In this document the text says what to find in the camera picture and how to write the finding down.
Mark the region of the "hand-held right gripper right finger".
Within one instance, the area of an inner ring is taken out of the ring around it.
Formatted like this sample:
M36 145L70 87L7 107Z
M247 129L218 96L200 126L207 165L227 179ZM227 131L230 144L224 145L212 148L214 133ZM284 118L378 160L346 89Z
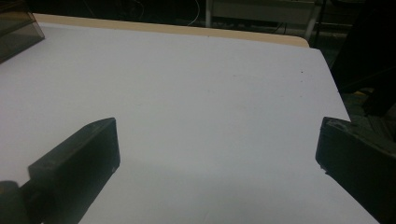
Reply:
M396 224L396 143L350 121L325 117L319 166L380 224Z

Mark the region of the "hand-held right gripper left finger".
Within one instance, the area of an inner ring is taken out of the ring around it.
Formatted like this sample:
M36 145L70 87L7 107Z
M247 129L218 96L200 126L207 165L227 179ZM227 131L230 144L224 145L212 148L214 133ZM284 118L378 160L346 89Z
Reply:
M32 224L78 224L120 166L113 118L92 122L28 166L22 189Z

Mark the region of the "smoky transparent plastic box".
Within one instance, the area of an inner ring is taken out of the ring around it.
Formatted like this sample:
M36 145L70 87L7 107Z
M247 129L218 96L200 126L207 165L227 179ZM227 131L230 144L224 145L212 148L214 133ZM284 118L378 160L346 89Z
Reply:
M35 16L24 0L0 0L0 63L44 39Z

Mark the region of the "white metal frame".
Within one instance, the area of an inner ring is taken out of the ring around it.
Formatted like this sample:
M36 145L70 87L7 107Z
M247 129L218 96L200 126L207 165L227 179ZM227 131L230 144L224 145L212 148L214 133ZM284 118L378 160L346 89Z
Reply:
M304 27L304 39L312 35L324 0L205 0L205 27L213 17L285 22Z

